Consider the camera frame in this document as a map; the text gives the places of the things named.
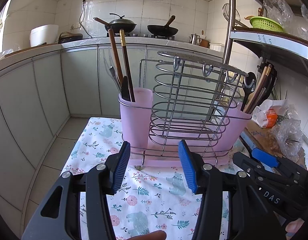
metal kettle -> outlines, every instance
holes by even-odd
[[[190,43],[194,44],[194,45],[200,45],[202,42],[202,39],[200,38],[199,35],[195,34],[191,34],[190,36]]]

screw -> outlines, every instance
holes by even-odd
[[[71,173],[70,173],[69,171],[65,171],[65,172],[62,174],[62,177],[63,177],[63,178],[68,178],[70,175],[71,175]]]
[[[246,177],[246,173],[245,173],[244,171],[239,171],[239,172],[238,172],[238,176],[239,176],[240,178],[245,178],[245,177]]]
[[[213,166],[211,164],[205,163],[203,165],[203,169],[206,171],[210,171],[213,168]]]
[[[99,171],[102,171],[102,170],[106,169],[106,165],[103,164],[103,163],[98,164],[97,167],[96,167],[96,169],[99,170]]]

hand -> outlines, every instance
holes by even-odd
[[[147,235],[134,236],[128,240],[165,240],[166,233],[162,230],[154,231]]]
[[[295,221],[292,221],[288,223],[288,225],[285,228],[285,231],[287,231],[288,233],[296,233],[300,229],[300,227],[303,225],[303,223],[304,221],[301,218]]]

black ladle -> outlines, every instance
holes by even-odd
[[[247,99],[248,99],[248,96],[255,90],[255,87],[256,87],[256,76],[253,72],[249,72],[248,73],[248,76],[245,78],[245,81],[246,81],[246,85],[250,85],[254,80],[254,85],[251,86],[250,88],[244,86],[243,87],[243,90],[244,90],[244,99],[243,99],[243,103],[242,103],[242,107],[241,107],[241,111],[244,110],[244,107],[247,103]]]

floral tablecloth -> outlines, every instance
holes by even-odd
[[[121,120],[92,117],[79,137],[62,172],[74,175],[88,172],[103,163],[122,145]],[[240,170],[232,162],[234,152],[248,155],[237,140],[229,152],[230,162],[219,166],[220,171],[236,173]],[[226,239],[228,225],[228,194],[223,192],[220,240]],[[128,239],[156,230],[165,230],[167,239],[190,240],[196,225],[201,195],[192,194],[180,167],[128,166],[121,188],[115,196],[107,196],[116,238]],[[81,193],[81,234],[88,238],[85,193]]]

